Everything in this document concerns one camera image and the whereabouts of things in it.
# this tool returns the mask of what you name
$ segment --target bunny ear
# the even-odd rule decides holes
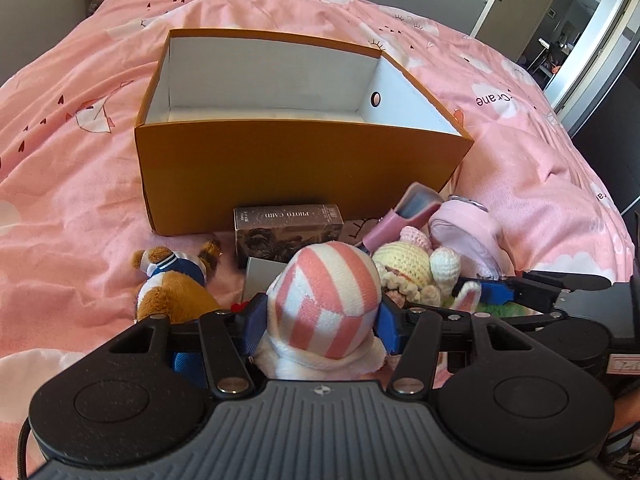
[[[415,227],[403,227],[400,231],[400,241],[416,245],[422,248],[425,252],[431,252],[431,241],[429,240],[429,236]]]
[[[482,286],[478,282],[466,282],[462,286],[462,290],[451,305],[453,310],[463,310],[464,312],[474,313],[480,303],[480,293]]]

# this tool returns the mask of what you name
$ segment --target metal screw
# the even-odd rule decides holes
[[[218,389],[224,394],[241,394],[249,387],[249,382],[242,377],[225,377],[218,381]]]
[[[396,392],[403,395],[417,394],[424,390],[424,383],[420,379],[413,377],[404,377],[394,381],[393,388]]]

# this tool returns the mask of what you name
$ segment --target pink crochet pom-pom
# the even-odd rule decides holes
[[[415,227],[403,227],[402,231],[400,231],[400,241],[416,245],[428,253],[431,252],[431,241],[429,237]]]

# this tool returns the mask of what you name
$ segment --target orange box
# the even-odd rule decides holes
[[[381,217],[414,181],[440,190],[473,144],[378,48],[216,28],[169,32],[135,137],[165,236],[232,230],[241,206]]]

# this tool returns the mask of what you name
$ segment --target bed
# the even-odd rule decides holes
[[[133,251],[194,251],[207,238],[151,232],[133,137],[167,31],[181,27],[276,30],[384,49],[474,138],[443,193],[489,208],[516,270],[631,275],[624,222],[544,95],[523,69],[473,38],[363,0],[106,0],[0,88],[5,480],[16,475],[17,435],[33,392],[133,323],[143,280],[129,265]],[[222,264],[209,290],[228,305],[243,278],[232,235],[220,236]],[[42,460],[30,441],[30,469]]]

